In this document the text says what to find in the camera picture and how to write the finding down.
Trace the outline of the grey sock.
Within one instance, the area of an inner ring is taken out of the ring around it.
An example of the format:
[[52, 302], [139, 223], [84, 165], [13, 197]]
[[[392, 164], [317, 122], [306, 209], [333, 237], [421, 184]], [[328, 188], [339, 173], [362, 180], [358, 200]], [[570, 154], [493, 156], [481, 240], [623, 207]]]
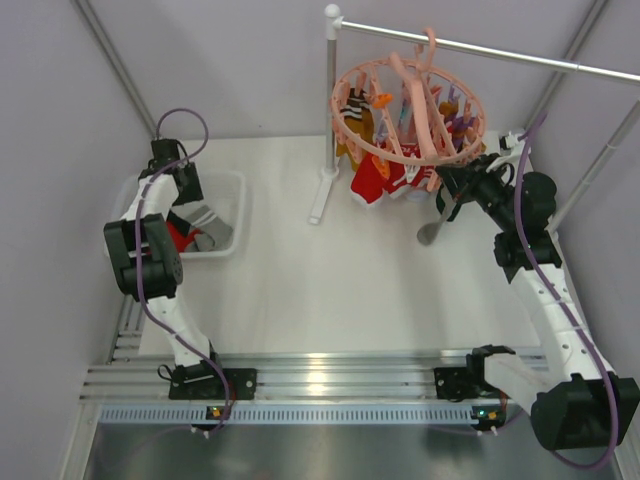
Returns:
[[418, 230], [416, 235], [418, 242], [423, 246], [431, 245], [437, 238], [439, 231], [446, 223], [449, 216], [450, 213], [448, 211], [448, 206], [444, 205], [443, 211], [437, 221], [427, 223]]
[[214, 252], [225, 250], [231, 243], [234, 229], [205, 202], [197, 201], [173, 206], [167, 221], [184, 229], [201, 231], [195, 241], [183, 253]]

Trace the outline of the pink round clip hanger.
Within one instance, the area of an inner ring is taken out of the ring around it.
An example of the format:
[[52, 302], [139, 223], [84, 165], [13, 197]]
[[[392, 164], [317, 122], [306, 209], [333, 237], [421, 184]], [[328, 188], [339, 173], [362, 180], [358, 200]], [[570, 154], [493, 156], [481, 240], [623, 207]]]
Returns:
[[[433, 34], [435, 35], [434, 31], [430, 28], [424, 29], [423, 34], [427, 29], [431, 30], [431, 32], [433, 32]], [[403, 59], [413, 59], [415, 57], [415, 46], [414, 46], [414, 53], [410, 58], [404, 57], [396, 51], [393, 51], [391, 53], [396, 53]], [[434, 63], [435, 54], [433, 56], [433, 65], [436, 68], [441, 69], [437, 67]], [[417, 143], [418, 144], [418, 136], [417, 136], [418, 122], [414, 119], [414, 114], [417, 112], [417, 110], [411, 106], [411, 101], [409, 100], [409, 94], [408, 94], [408, 87], [404, 84], [404, 82], [401, 80], [399, 75], [397, 75], [396, 72], [387, 65], [378, 66], [377, 75], [378, 75], [379, 82], [381, 85], [381, 90], [382, 90], [382, 94], [380, 96], [377, 96], [370, 91], [370, 82], [368, 80], [358, 75], [353, 75], [349, 80], [349, 83], [352, 87], [363, 87], [373, 97], [373, 99], [371, 100], [371, 111], [374, 119], [374, 131], [373, 131], [373, 142], [370, 144], [373, 144], [376, 147], [383, 150], [383, 148], [380, 145], [385, 140], [388, 140], [386, 126], [384, 125], [384, 122], [381, 118], [381, 109], [380, 109], [380, 107], [384, 103], [388, 105], [391, 122], [397, 131], [400, 144], [401, 143]], [[428, 84], [431, 92], [435, 94], [435, 104], [436, 104], [436, 109], [438, 113], [439, 113], [438, 107], [444, 101], [454, 100], [455, 98], [457, 98], [459, 101], [460, 108], [463, 108], [464, 102], [468, 100], [460, 89], [453, 87], [453, 85], [451, 85], [448, 80], [443, 79], [436, 74], [431, 74], [429, 76]], [[477, 106], [473, 103], [471, 104], [472, 104], [472, 114], [474, 116], [477, 116]], [[450, 134], [447, 131], [447, 129], [446, 129], [445, 136], [451, 140]], [[476, 159], [480, 155], [484, 154], [486, 151], [486, 145], [484, 143], [483, 137], [484, 135], [482, 136], [480, 152], [478, 154], [474, 154], [472, 158], [469, 160], [463, 160], [459, 163], [452, 164], [452, 165], [465, 165], [471, 162], [472, 160]], [[338, 158], [338, 161], [341, 159], [347, 159], [348, 163], [351, 166], [351, 169], [354, 172], [356, 172], [363, 157], [367, 153], [370, 153], [370, 152], [364, 151], [359, 161], [356, 161], [353, 157], [354, 162], [351, 162], [347, 155], [344, 155]], [[432, 167], [434, 168], [434, 174], [431, 180], [429, 181], [429, 184], [427, 186], [427, 191], [433, 191], [440, 185], [440, 179], [435, 172], [435, 168], [437, 166], [432, 166]]]

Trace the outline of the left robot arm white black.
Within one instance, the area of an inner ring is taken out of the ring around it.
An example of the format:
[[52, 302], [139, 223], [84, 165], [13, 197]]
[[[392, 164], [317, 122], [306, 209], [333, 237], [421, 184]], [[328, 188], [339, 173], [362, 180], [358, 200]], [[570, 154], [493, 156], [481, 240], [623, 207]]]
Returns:
[[154, 139], [151, 151], [130, 206], [103, 228], [106, 250], [120, 291], [141, 305], [170, 343], [171, 385], [192, 385], [214, 397], [225, 388], [226, 374], [180, 293], [183, 265], [167, 224], [176, 201], [202, 198], [199, 178], [180, 141]]

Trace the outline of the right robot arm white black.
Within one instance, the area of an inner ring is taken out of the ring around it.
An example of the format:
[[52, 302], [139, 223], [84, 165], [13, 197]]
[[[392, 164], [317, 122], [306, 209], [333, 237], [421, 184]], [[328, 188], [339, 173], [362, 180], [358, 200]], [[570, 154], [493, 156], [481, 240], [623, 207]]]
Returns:
[[568, 291], [547, 230], [556, 185], [539, 172], [504, 181], [508, 168], [493, 168], [496, 158], [482, 155], [467, 165], [437, 167], [438, 208], [458, 212], [475, 203], [499, 227], [496, 263], [529, 315], [548, 371], [528, 367], [510, 347], [486, 345], [467, 356], [467, 385], [478, 396], [499, 390], [513, 400], [547, 450], [618, 446], [639, 405], [639, 387], [601, 356]]

